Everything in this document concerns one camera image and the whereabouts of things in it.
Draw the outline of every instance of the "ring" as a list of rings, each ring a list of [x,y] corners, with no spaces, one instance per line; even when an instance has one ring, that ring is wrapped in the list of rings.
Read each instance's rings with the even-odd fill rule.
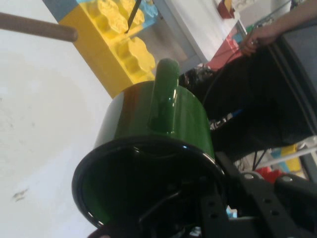
[[[251,45],[253,45],[253,46],[254,46],[254,45],[257,45],[258,43],[259,43],[258,40],[252,40],[252,41],[251,41]]]

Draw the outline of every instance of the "red object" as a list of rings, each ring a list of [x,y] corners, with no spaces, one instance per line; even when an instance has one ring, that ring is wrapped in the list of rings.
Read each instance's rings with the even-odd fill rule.
[[[231,7],[230,11],[228,11],[227,7],[224,4],[224,0],[221,1],[218,5],[218,12],[223,19],[234,18],[234,10]]]
[[[237,52],[233,57],[232,55],[239,49],[237,42],[232,39],[233,33],[229,33],[225,41],[220,46],[219,50],[216,52],[212,60],[207,63],[207,65],[212,70],[218,70],[222,68],[226,63],[240,57],[241,52]]]
[[[257,169],[256,172],[262,175],[262,177],[270,183],[275,183],[278,177],[285,174],[281,170],[272,171],[270,167]]]

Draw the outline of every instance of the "wooden stick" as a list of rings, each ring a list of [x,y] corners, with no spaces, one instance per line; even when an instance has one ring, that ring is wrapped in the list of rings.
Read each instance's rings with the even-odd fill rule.
[[[0,13],[0,29],[70,42],[75,42],[78,37],[77,30],[73,27],[6,13]]]

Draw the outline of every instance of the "mug rim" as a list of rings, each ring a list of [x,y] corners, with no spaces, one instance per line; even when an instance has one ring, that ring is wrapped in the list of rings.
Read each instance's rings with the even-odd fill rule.
[[[88,170],[87,168],[91,166],[94,162],[104,159],[106,154],[112,153],[114,150],[131,148],[135,146],[135,144],[172,144],[176,148],[181,150],[187,150],[193,155],[197,155],[197,158],[201,159],[202,162],[206,162],[206,164],[210,165],[211,173],[217,181],[217,184],[220,185],[221,192],[225,193],[223,184],[224,184],[224,172],[222,168],[216,163],[215,159],[212,158],[209,154],[203,152],[198,147],[188,144],[179,139],[169,138],[166,136],[160,135],[145,135],[145,136],[130,136],[125,138],[119,138],[107,142],[97,148],[93,149],[89,152],[78,164],[75,169],[73,179],[72,179],[72,195],[75,201],[75,204],[79,211],[85,216],[85,218],[92,223],[95,227],[101,227],[104,225],[101,221],[95,218],[92,213],[90,213],[89,208],[85,204],[83,193],[82,193],[82,185],[85,177],[85,172]]]

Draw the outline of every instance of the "human hand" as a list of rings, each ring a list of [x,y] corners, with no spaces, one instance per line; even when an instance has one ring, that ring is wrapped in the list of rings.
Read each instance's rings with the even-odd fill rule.
[[[250,32],[240,45],[241,53],[246,56],[257,51],[258,47],[266,46],[276,40],[278,34],[275,31],[274,24],[255,28]]]

